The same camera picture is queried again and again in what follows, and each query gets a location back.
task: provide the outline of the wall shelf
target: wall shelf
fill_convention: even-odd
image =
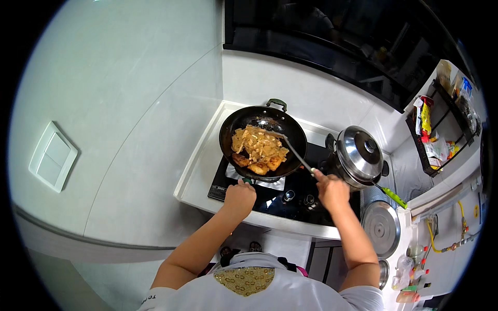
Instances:
[[[434,178],[448,163],[450,163],[453,159],[455,159],[465,147],[471,145],[474,142],[474,136],[476,135],[476,133],[471,132],[469,124],[467,123],[467,118],[462,114],[460,109],[455,104],[455,101],[446,92],[443,86],[440,85],[435,80],[432,81],[432,86],[434,87],[434,92],[432,93],[431,98],[434,99],[434,96],[436,95],[436,93],[438,93],[443,99],[443,101],[448,105],[448,110],[444,113],[444,115],[436,123],[436,125],[434,125],[432,130],[434,131],[437,128],[437,126],[441,123],[441,121],[451,112],[455,117],[458,126],[462,130],[462,135],[460,136],[460,138],[458,138],[458,140],[455,141],[455,143],[458,143],[462,138],[465,138],[466,140],[465,144],[460,148],[460,150],[457,153],[455,153],[455,155],[451,159],[447,160],[440,168],[435,170],[429,164],[429,158],[427,157],[427,153],[425,153],[425,147],[424,144],[422,143],[422,137],[415,133],[415,124],[413,123],[412,114],[408,116],[408,118],[406,119],[406,124],[408,125],[413,141],[415,142],[418,156],[420,158],[420,162],[422,163],[422,169],[425,174]]]

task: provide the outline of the foot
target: foot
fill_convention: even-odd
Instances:
[[[220,249],[220,256],[223,257],[223,256],[229,254],[231,251],[232,251],[231,248],[229,248],[228,246],[225,246],[222,249]]]
[[[256,241],[253,241],[249,244],[249,252],[263,252],[263,248],[261,247],[261,244],[259,244]]]

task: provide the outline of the white t-shirt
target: white t-shirt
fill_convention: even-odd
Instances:
[[[144,310],[383,310],[382,292],[356,286],[337,293],[322,282],[288,271],[266,253],[235,255],[230,266],[211,271],[174,290],[151,289],[139,309]]]

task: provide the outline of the fried tofu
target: fried tofu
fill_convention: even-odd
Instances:
[[[235,130],[232,136],[232,150],[235,152],[232,158],[237,165],[248,166],[259,175],[265,175],[269,170],[275,171],[282,162],[285,162],[289,152],[278,138],[252,125]],[[249,158],[239,155],[243,150],[247,152]]]
[[[232,153],[232,159],[239,165],[240,167],[245,167],[250,164],[250,160],[243,155],[238,153]]]
[[[266,163],[269,169],[272,171],[276,170],[278,166],[282,163],[283,159],[280,157],[271,157],[270,160]]]
[[[248,166],[248,169],[255,172],[258,175],[266,175],[268,173],[268,166],[263,162],[254,163]]]

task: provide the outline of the hand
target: hand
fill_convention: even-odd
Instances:
[[[335,175],[323,175],[318,169],[313,172],[318,182],[318,198],[332,213],[333,209],[349,206],[349,185]]]
[[[256,201],[256,190],[249,184],[239,179],[238,184],[228,186],[225,204],[219,212],[225,214],[230,220],[242,222],[249,216],[254,202]]]

